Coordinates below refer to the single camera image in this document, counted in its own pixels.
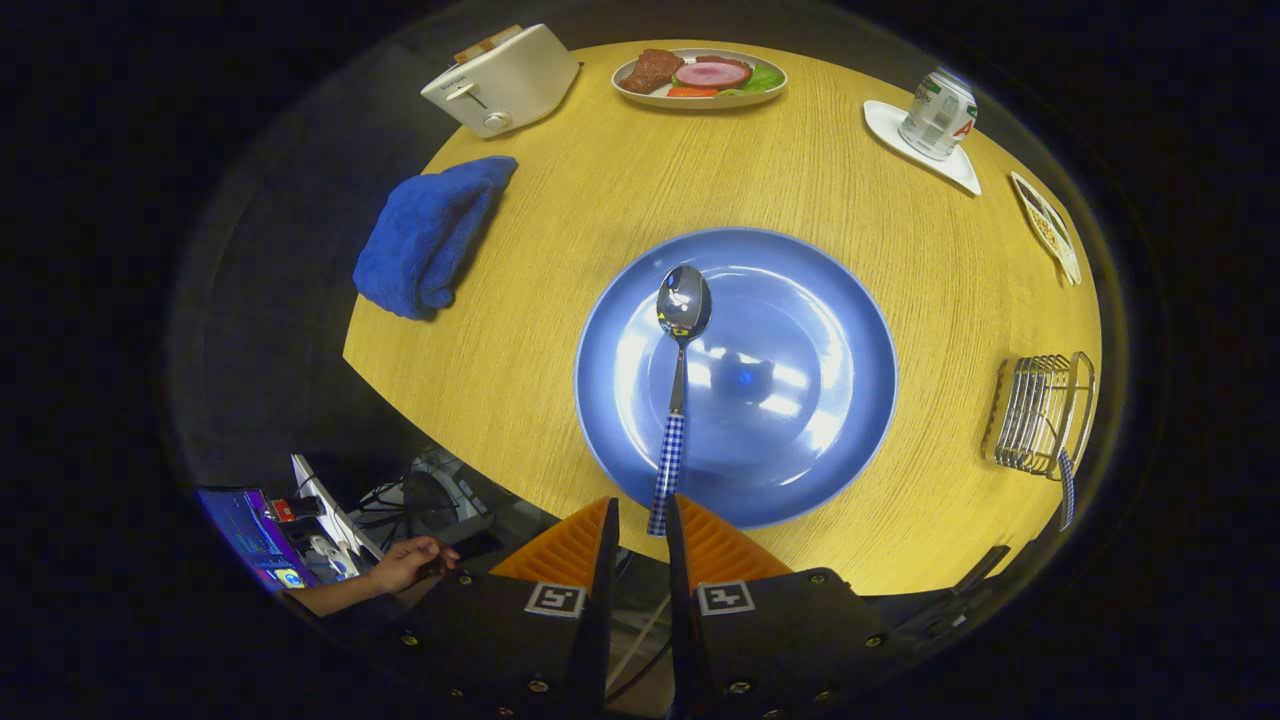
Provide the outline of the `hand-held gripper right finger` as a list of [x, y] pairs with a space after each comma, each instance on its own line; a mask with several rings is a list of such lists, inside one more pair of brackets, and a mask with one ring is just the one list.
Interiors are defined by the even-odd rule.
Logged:
[[792, 570], [722, 518], [672, 495], [677, 719], [831, 719], [901, 667], [901, 641], [828, 568]]

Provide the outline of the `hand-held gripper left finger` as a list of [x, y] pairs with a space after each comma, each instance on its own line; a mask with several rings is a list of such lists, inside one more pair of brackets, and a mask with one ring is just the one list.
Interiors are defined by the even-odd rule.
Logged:
[[489, 571], [454, 571], [396, 624], [428, 719], [594, 719], [604, 706], [620, 510], [602, 497]]

